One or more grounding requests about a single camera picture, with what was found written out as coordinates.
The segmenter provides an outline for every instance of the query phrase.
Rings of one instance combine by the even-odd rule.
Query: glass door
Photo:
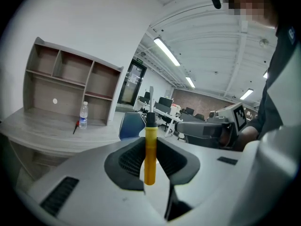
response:
[[[124,79],[118,103],[134,106],[146,67],[132,60]]]

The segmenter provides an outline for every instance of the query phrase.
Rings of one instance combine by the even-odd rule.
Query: water bottle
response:
[[[83,106],[80,109],[79,113],[79,128],[86,129],[87,128],[87,119],[88,119],[88,102],[84,101]]]

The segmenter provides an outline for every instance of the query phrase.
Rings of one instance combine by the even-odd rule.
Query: black shirt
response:
[[[276,36],[278,37],[277,46],[269,65],[268,78],[263,89],[258,118],[248,123],[248,126],[253,126],[259,132],[258,139],[261,139],[268,131],[278,129],[283,125],[280,115],[267,93],[267,89],[274,83],[288,63],[296,47],[297,36],[294,28],[287,25],[280,26]]]

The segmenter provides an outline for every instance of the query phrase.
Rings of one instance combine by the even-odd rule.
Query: blue chair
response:
[[[126,112],[121,121],[119,138],[125,140],[139,137],[144,127],[145,123],[139,113]]]

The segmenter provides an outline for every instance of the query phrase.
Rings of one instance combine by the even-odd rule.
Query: person's arm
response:
[[[235,151],[243,151],[246,144],[251,141],[255,141],[258,135],[261,133],[262,127],[265,123],[265,100],[267,97],[267,83],[262,92],[262,99],[258,109],[257,118],[252,119],[246,128],[239,134],[236,143],[234,145]]]

